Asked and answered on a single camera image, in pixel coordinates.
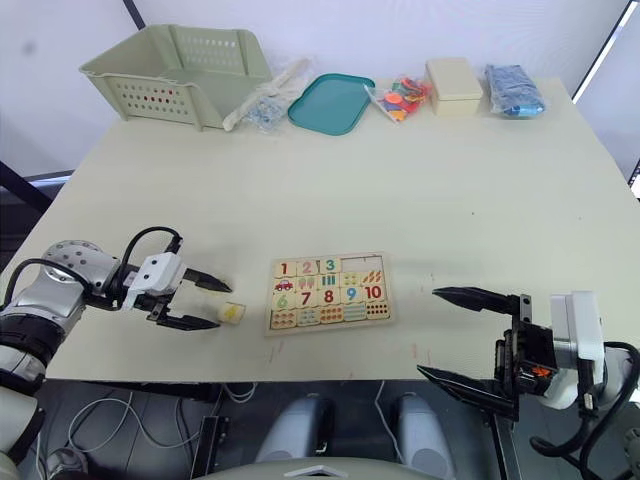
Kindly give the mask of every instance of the teal tray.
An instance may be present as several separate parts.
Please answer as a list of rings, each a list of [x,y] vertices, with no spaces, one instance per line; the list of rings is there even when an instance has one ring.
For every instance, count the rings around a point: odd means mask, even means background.
[[[320,75],[289,107],[294,125],[327,135],[344,135],[353,130],[369,105],[364,85],[375,87],[364,77],[328,73]]]

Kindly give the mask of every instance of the wooden puzzle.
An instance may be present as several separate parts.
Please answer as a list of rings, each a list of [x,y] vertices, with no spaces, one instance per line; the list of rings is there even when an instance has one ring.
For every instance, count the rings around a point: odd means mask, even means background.
[[[380,253],[280,259],[273,263],[267,335],[393,321]]]

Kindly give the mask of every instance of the plastic basket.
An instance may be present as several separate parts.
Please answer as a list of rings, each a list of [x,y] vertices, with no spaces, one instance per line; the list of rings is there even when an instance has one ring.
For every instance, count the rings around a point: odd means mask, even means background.
[[[255,35],[152,25],[80,71],[123,120],[148,117],[222,128],[256,85],[271,80]]]

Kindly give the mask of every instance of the white table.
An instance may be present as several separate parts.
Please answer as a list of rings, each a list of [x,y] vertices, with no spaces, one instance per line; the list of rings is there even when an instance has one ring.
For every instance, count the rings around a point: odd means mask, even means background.
[[[62,239],[122,255],[138,230],[169,225],[187,264],[227,280],[230,295],[187,290],[191,313],[247,305],[238,326],[180,332],[143,312],[88,309],[50,378],[113,381],[298,381],[420,378],[416,363],[491,376],[509,319],[457,308],[434,287],[473,285],[533,295],[598,293],[607,339],[640,345],[640,208],[614,161],[557,80],[532,121],[487,113],[394,126],[368,108],[329,137],[284,125],[265,135],[197,132],[147,119],[117,122],[63,188],[14,261]],[[140,244],[133,261],[167,238]],[[384,251],[397,323],[265,338],[271,261]],[[35,270],[25,272],[26,285]]]

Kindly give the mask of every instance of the small wooden block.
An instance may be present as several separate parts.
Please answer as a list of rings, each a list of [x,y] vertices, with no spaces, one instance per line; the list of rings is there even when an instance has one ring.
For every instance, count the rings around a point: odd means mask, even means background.
[[[367,319],[367,307],[364,303],[351,303],[342,308],[344,311],[345,322],[355,322]]]
[[[340,273],[341,267],[339,258],[323,258],[320,260],[320,273]]]
[[[318,305],[315,290],[296,293],[296,308],[315,307]]]
[[[286,293],[295,292],[296,284],[294,280],[296,278],[274,278],[273,279],[273,293]]]
[[[295,277],[296,276],[296,262],[280,262],[276,263],[273,268],[273,276],[276,278],[282,277]]]
[[[296,308],[296,294],[293,292],[275,293],[271,300],[271,310],[290,310]]]
[[[342,307],[320,307],[320,323],[338,323],[344,321]]]
[[[271,329],[293,328],[298,324],[297,310],[282,310],[271,312]]]
[[[305,260],[304,262],[298,262],[296,271],[298,276],[301,275],[317,275],[318,273],[318,261],[317,260]]]
[[[246,307],[239,303],[225,302],[218,310],[218,321],[221,323],[238,324],[244,315]]]
[[[320,323],[319,308],[304,308],[298,311],[298,326],[308,327],[309,325],[318,325]]]
[[[318,305],[337,305],[340,303],[340,289],[326,288],[318,290]]]
[[[367,318],[369,320],[379,320],[381,318],[389,318],[389,304],[384,302],[367,303]]]
[[[362,278],[360,279],[360,284],[362,286],[376,285],[379,283],[384,283],[384,274],[381,270],[371,270],[369,272],[365,272],[362,274]]]
[[[340,286],[341,287],[359,287],[361,275],[362,274],[358,272],[342,272],[340,274]]]
[[[318,284],[318,282],[316,281],[316,278],[317,277],[315,275],[310,275],[306,277],[296,277],[294,279],[295,285],[296,285],[296,291],[304,292],[309,290],[315,290],[316,285]]]
[[[365,302],[375,302],[379,300],[386,300],[387,289],[384,283],[378,285],[366,285],[362,288],[362,297]]]
[[[316,289],[338,288],[340,286],[340,275],[336,273],[328,273],[316,276]]]
[[[362,287],[340,287],[342,303],[358,303],[363,301]]]

